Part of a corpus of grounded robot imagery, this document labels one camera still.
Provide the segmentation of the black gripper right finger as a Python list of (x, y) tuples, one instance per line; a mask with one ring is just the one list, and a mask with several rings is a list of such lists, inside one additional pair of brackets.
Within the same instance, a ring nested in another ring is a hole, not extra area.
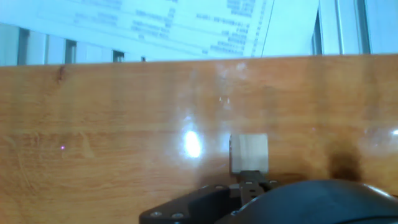
[(279, 186), (276, 180), (268, 179), (258, 170), (244, 170), (238, 174), (241, 205), (246, 205), (258, 196)]

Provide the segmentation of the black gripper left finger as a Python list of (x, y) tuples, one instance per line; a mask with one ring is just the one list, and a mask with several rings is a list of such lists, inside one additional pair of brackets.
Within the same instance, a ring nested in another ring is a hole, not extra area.
[(239, 189), (207, 185), (142, 212), (139, 224), (221, 223), (240, 208)]

